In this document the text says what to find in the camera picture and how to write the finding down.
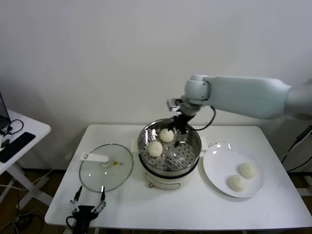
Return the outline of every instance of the laptop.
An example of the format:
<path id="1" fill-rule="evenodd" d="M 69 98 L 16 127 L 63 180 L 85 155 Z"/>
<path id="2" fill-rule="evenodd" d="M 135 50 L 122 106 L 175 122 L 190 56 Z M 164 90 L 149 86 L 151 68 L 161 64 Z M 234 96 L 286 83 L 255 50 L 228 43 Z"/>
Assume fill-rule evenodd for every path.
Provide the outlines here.
<path id="1" fill-rule="evenodd" d="M 11 120 L 0 92 L 0 131 L 10 124 Z"/>

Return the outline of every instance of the table leg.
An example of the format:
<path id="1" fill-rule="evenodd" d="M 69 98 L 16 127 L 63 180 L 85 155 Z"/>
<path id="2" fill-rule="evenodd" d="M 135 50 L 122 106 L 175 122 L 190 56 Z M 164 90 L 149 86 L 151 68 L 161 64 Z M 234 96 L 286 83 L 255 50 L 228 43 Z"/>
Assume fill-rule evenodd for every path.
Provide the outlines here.
<path id="1" fill-rule="evenodd" d="M 29 179 L 27 179 L 24 174 L 16 167 L 12 165 L 7 169 L 8 173 L 13 176 L 19 183 L 21 183 L 26 189 L 29 190 L 29 193 L 32 197 L 38 199 L 44 204 L 50 206 L 52 202 L 52 197 L 42 191 L 40 191 Z"/>
<path id="2" fill-rule="evenodd" d="M 300 196 L 312 196 L 312 178 L 309 175 L 304 176 L 304 180 L 309 185 L 307 188 L 297 189 Z"/>
<path id="3" fill-rule="evenodd" d="M 40 189 L 43 185 L 45 185 L 46 182 L 49 181 L 49 177 L 44 177 L 40 179 L 36 184 L 35 188 Z M 19 206 L 19 209 L 22 210 L 33 198 L 33 194 L 31 192 L 28 192 L 20 201 L 19 205 L 16 205 L 16 208 Z"/>
<path id="4" fill-rule="evenodd" d="M 13 186 L 14 182 L 13 180 L 11 180 L 8 183 L 8 186 Z M 3 201 L 3 199 L 5 198 L 5 196 L 8 194 L 8 192 L 10 191 L 9 187 L 6 187 L 5 190 L 2 192 L 1 196 L 0 196 L 0 203 Z"/>

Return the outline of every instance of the power cord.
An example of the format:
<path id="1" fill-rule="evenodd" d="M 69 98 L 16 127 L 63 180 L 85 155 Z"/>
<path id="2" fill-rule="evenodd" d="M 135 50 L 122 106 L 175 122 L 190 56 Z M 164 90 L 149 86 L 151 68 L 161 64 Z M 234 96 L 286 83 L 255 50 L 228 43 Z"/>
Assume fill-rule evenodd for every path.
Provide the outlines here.
<path id="1" fill-rule="evenodd" d="M 19 130 L 15 131 L 15 132 L 13 132 L 13 133 L 8 132 L 7 134 L 13 135 L 13 134 L 15 134 L 15 133 L 20 132 L 20 131 L 24 128 L 24 122 L 23 122 L 23 121 L 21 121 L 20 119 L 15 119 L 15 120 L 12 120 L 12 121 L 10 122 L 10 124 L 9 124 L 8 128 L 10 127 L 10 128 L 12 129 L 11 124 L 12 124 L 14 121 L 19 121 L 19 122 L 21 123 L 21 128 L 20 128 Z"/>
<path id="2" fill-rule="evenodd" d="M 35 184 L 37 181 L 39 181 L 39 180 L 41 180 L 42 178 L 48 176 L 52 171 L 54 171 L 54 169 L 51 169 L 47 174 L 45 174 L 45 175 L 39 177 L 38 179 L 34 180 L 32 183 Z M 20 190 L 20 191 L 27 190 L 27 189 L 20 189 L 20 188 L 18 188 L 18 187 L 6 185 L 6 184 L 0 184 L 0 187 L 7 187 L 7 188 L 11 188 L 11 189 Z"/>
<path id="3" fill-rule="evenodd" d="M 16 181 L 14 179 L 12 179 L 15 186 L 16 186 L 16 191 L 17 191 L 17 200 L 18 200 L 18 207 L 17 207 L 17 212 L 16 212 L 16 216 L 14 217 L 13 221 L 10 221 L 8 223 L 6 223 L 5 225 L 3 225 L 2 227 L 0 227 L 0 229 L 3 228 L 2 232 L 0 234 L 3 234 L 5 232 L 5 230 L 7 230 L 11 225 L 13 225 L 12 227 L 12 234 L 19 234 L 19 232 L 23 232 L 25 231 L 32 223 L 34 218 L 38 218 L 40 220 L 41 226 L 39 229 L 38 234 L 41 233 L 42 229 L 43 229 L 43 218 L 39 215 L 33 214 L 35 211 L 40 211 L 41 213 L 43 213 L 45 215 L 45 212 L 43 212 L 41 209 L 34 209 L 33 211 L 30 212 L 23 212 L 22 214 L 20 214 L 20 193 L 19 193 L 19 188 L 18 185 L 16 183 Z"/>
<path id="4" fill-rule="evenodd" d="M 287 156 L 289 155 L 289 153 L 296 148 L 299 144 L 301 144 L 310 134 L 312 133 L 312 125 L 310 125 L 309 127 L 307 127 L 299 136 L 297 136 L 296 141 L 292 144 L 292 146 L 289 148 L 289 150 L 287 151 L 287 153 L 283 156 L 283 160 L 282 160 L 282 164 L 284 163 L 285 159 L 287 158 Z M 304 163 L 302 163 L 301 165 L 292 168 L 290 170 L 287 170 L 287 172 L 291 172 L 294 171 L 304 165 L 306 165 L 310 160 L 312 159 L 312 156 L 305 161 Z"/>
<path id="5" fill-rule="evenodd" d="M 297 136 L 296 141 L 292 144 L 286 154 L 283 156 L 282 164 L 284 163 L 285 159 L 289 155 L 289 153 L 294 150 L 298 145 L 300 145 L 308 136 L 312 133 L 312 125 L 307 127 L 299 136 Z"/>
<path id="6" fill-rule="evenodd" d="M 66 218 L 66 225 L 68 226 L 68 228 L 71 230 L 71 231 L 73 231 L 74 230 L 74 227 L 72 226 L 72 225 L 70 225 L 69 224 L 69 222 L 68 222 L 68 220 L 70 219 L 70 218 L 73 218 L 74 220 L 75 220 L 75 218 L 73 217 L 73 216 L 68 216 L 67 218 Z"/>
<path id="7" fill-rule="evenodd" d="M 311 159 L 312 159 L 312 156 L 306 162 L 302 163 L 300 166 L 292 168 L 292 169 L 288 170 L 287 172 L 294 171 L 294 170 L 298 169 L 299 167 L 302 167 L 302 166 L 306 165 Z"/>
<path id="8" fill-rule="evenodd" d="M 213 106 L 210 106 L 210 108 L 211 108 L 211 109 L 213 110 L 213 112 L 214 112 L 214 115 L 213 115 L 213 117 L 211 118 L 210 122 L 209 122 L 205 127 L 200 128 L 200 129 L 195 129 L 195 128 L 191 127 L 192 130 L 195 130 L 195 131 L 202 131 L 202 130 L 208 128 L 208 127 L 213 123 L 213 120 L 215 119 L 216 111 L 215 111 L 215 108 L 214 108 Z"/>

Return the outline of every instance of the steamed bun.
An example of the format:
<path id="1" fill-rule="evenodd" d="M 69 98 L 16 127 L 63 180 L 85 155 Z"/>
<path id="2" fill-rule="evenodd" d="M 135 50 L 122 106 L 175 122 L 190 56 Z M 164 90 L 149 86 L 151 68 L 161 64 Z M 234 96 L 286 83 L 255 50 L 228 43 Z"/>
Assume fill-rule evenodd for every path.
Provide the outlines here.
<path id="1" fill-rule="evenodd" d="M 175 138 L 175 134 L 173 133 L 172 130 L 168 131 L 168 129 L 165 128 L 165 129 L 160 131 L 159 138 L 162 142 L 168 143 Z"/>
<path id="2" fill-rule="evenodd" d="M 233 175 L 229 178 L 230 187 L 237 191 L 241 192 L 246 188 L 244 179 L 240 175 Z"/>
<path id="3" fill-rule="evenodd" d="M 152 157 L 158 157 L 162 153 L 162 145 L 158 141 L 153 141 L 148 144 L 147 153 Z"/>
<path id="4" fill-rule="evenodd" d="M 244 176 L 248 179 L 253 178 L 257 174 L 255 167 L 249 163 L 244 163 L 244 164 L 240 165 L 238 167 L 238 170 L 242 176 Z"/>

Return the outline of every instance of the small white table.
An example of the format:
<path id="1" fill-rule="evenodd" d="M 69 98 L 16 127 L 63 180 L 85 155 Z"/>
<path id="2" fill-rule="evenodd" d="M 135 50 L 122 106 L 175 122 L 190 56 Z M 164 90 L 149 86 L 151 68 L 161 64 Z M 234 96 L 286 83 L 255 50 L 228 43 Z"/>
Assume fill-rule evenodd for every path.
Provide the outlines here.
<path id="1" fill-rule="evenodd" d="M 16 164 L 16 161 L 18 161 L 25 153 L 27 153 L 33 146 L 35 146 L 41 139 L 43 139 L 50 131 L 51 127 L 47 124 L 41 123 L 39 121 L 36 121 L 32 118 L 28 118 L 26 116 L 20 115 L 18 113 L 15 113 L 13 111 L 9 111 L 9 116 L 11 121 L 14 119 L 20 119 L 24 123 L 23 129 L 12 135 L 10 142 L 18 138 L 20 135 L 22 135 L 24 132 L 29 132 L 31 134 L 34 134 L 36 137 L 29 142 L 24 148 L 22 148 L 19 152 L 17 152 L 12 158 L 10 158 L 6 163 L 0 162 L 0 175 L 7 171 L 11 176 L 16 179 L 18 182 L 20 182 L 27 190 L 29 190 L 29 193 L 23 197 L 23 199 L 19 202 L 19 209 L 22 210 L 24 206 L 34 197 L 38 199 L 39 201 L 43 202 L 46 205 L 50 205 L 52 201 L 52 197 L 48 194 L 42 192 L 39 190 L 47 181 L 49 178 L 44 177 L 41 180 L 39 180 L 36 185 L 34 185 L 31 181 L 29 181 L 25 176 L 24 172 L 19 168 L 19 166 Z M 13 130 L 12 132 L 18 130 L 20 128 L 21 124 L 19 122 L 12 123 Z M 8 184 L 9 186 L 13 185 L 13 181 L 11 180 Z M 9 187 L 7 187 L 3 193 L 0 196 L 0 203 L 10 190 Z"/>
<path id="2" fill-rule="evenodd" d="M 80 156 L 105 143 L 130 149 L 144 126 L 90 125 L 66 171 L 45 216 L 45 221 L 65 225 L 71 215 L 70 200 L 81 186 Z M 138 155 L 127 181 L 106 193 L 107 205 L 92 227 L 157 230 L 256 230 L 312 226 L 312 217 L 300 195 L 258 127 L 212 126 L 200 132 L 209 144 L 229 142 L 252 153 L 263 169 L 263 188 L 254 197 L 227 196 L 205 179 L 199 164 L 191 181 L 174 191 L 150 189 Z M 83 188 L 79 203 L 96 205 L 100 194 Z"/>

